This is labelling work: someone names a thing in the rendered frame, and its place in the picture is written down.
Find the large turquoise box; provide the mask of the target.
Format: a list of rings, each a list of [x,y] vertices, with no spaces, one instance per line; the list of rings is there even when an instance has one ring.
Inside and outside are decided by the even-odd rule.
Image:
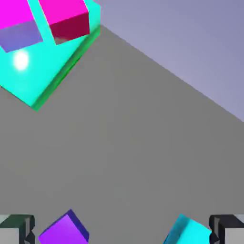
[[[6,53],[0,47],[0,87],[37,111],[100,34],[101,7],[84,0],[90,34],[57,45],[39,0],[27,0],[42,42]]]

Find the small purple cube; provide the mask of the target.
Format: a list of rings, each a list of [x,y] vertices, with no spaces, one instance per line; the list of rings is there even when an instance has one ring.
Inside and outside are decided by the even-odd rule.
[[[89,244],[89,232],[70,209],[47,227],[38,240],[40,244]]]

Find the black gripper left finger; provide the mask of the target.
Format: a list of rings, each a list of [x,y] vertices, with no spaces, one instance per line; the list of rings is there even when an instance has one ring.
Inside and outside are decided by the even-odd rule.
[[[35,244],[34,227],[34,215],[0,214],[0,244]]]

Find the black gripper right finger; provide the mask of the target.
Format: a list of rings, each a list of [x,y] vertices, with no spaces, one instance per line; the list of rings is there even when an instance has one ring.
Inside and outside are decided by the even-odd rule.
[[[244,214],[212,214],[210,244],[244,244]]]

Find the small cyan cube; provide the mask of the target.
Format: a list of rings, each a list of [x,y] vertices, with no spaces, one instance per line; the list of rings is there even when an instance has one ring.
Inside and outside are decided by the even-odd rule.
[[[163,244],[210,244],[210,233],[205,226],[181,214]]]

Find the small magenta cube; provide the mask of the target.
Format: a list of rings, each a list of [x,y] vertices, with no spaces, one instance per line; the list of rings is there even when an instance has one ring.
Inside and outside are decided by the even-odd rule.
[[[42,41],[27,0],[0,0],[0,47],[6,53]]]

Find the small pink cube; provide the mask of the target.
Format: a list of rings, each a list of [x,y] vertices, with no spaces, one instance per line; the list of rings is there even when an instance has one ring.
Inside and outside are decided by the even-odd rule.
[[[84,0],[39,0],[57,45],[90,34],[89,11]]]

